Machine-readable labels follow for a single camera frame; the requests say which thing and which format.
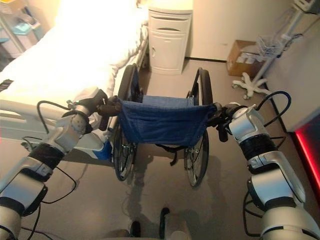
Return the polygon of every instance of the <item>red light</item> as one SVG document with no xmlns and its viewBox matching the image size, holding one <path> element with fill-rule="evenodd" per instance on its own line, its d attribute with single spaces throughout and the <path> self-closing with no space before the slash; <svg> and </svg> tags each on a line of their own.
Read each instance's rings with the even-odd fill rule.
<svg viewBox="0 0 320 240">
<path fill-rule="evenodd" d="M 315 178 L 315 181 L 316 181 L 318 188 L 320 190 L 320 172 L 319 172 L 319 169 L 317 168 L 316 160 L 312 157 L 310 150 L 308 148 L 308 145 L 307 145 L 306 141 L 302 138 L 301 134 L 296 132 L 295 135 L 300 142 L 300 145 L 302 147 L 304 155 L 309 163 L 309 166 L 313 172 L 313 176 Z"/>
</svg>

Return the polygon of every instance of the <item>gray floor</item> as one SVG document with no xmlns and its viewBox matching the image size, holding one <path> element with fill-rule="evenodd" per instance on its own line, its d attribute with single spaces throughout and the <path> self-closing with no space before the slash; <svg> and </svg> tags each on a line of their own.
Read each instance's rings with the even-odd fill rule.
<svg viewBox="0 0 320 240">
<path fill-rule="evenodd" d="M 222 105 L 229 102 L 252 105 L 261 101 L 260 95 L 244 100 L 242 89 L 231 88 L 232 80 L 238 80 L 239 77 L 228 76 L 225 64 L 217 62 L 186 61 L 183 74 L 178 76 L 143 71 L 140 74 L 142 85 L 147 87 L 148 95 L 184 98 L 192 86 L 198 67 L 210 73 L 214 101 Z M 260 112 L 266 121 L 275 116 L 270 104 L 266 104 Z M 284 134 L 278 122 L 267 129 L 272 136 Z M 38 229 L 63 237 L 53 236 L 54 239 L 94 240 L 107 237 L 115 230 L 128 229 L 132 220 L 139 220 L 144 237 L 157 237 L 160 211 L 166 206 L 186 219 L 195 240 L 251 239 L 245 235 L 242 220 L 242 202 L 247 192 L 246 181 L 250 177 L 246 159 L 232 138 L 225 143 L 219 142 L 218 133 L 213 128 L 208 129 L 208 134 L 208 169 L 197 189 L 189 186 L 181 155 L 178 163 L 171 167 L 169 162 L 173 155 L 150 144 L 139 146 L 133 174 L 126 182 L 119 182 L 114 170 L 108 166 L 62 162 L 61 167 L 77 179 L 79 186 L 61 202 L 43 204 Z M 10 160 L 13 158 L 10 149 L 18 149 L 19 144 L 11 141 L 5 144 L 1 152 Z M 280 150 L 287 156 L 305 187 L 305 208 L 320 223 L 318 205 L 289 137 Z M 23 150 L 19 151 L 14 157 L 25 154 Z M 84 156 L 72 153 L 70 158 Z M 68 178 L 57 170 L 55 172 L 48 182 L 47 200 L 62 196 L 72 186 Z M 32 227 L 35 215 L 25 218 L 22 224 Z M 251 232 L 259 232 L 260 224 L 260 219 L 249 217 Z M 20 239 L 25 238 L 26 233 L 22 232 Z M 36 235 L 33 239 L 45 238 Z"/>
</svg>

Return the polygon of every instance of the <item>cabinet drawer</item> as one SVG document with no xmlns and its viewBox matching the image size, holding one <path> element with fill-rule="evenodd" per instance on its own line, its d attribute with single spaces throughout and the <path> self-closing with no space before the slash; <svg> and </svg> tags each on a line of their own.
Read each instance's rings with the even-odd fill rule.
<svg viewBox="0 0 320 240">
<path fill-rule="evenodd" d="M 181 32 L 189 31 L 189 15 L 161 15 L 149 13 L 149 28 L 156 31 Z"/>
</svg>

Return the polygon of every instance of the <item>blue wheelchair seat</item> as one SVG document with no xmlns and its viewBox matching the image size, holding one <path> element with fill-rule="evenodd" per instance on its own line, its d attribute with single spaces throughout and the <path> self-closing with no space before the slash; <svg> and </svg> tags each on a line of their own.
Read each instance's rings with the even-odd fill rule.
<svg viewBox="0 0 320 240">
<path fill-rule="evenodd" d="M 193 97 L 143 95 L 142 102 L 119 101 L 118 119 L 131 143 L 194 146 L 216 111 L 213 104 L 195 105 Z"/>
</svg>

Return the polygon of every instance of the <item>white wall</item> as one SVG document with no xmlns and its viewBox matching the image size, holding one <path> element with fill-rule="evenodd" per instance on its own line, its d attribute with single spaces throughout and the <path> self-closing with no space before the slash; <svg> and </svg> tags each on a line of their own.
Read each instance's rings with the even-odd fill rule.
<svg viewBox="0 0 320 240">
<path fill-rule="evenodd" d="M 194 0 L 187 56 L 226 60 L 236 39 L 273 32 L 292 0 Z"/>
<path fill-rule="evenodd" d="M 43 31 L 48 32 L 55 25 L 60 0 L 25 0 L 33 16 L 41 23 Z"/>
<path fill-rule="evenodd" d="M 317 18 L 303 16 L 297 32 L 303 32 Z M 292 97 L 291 107 L 282 117 L 288 131 L 295 131 L 320 113 L 320 21 L 274 62 L 266 76 L 271 91 L 285 90 Z M 275 103 L 281 111 L 286 100 L 279 97 Z"/>
</svg>

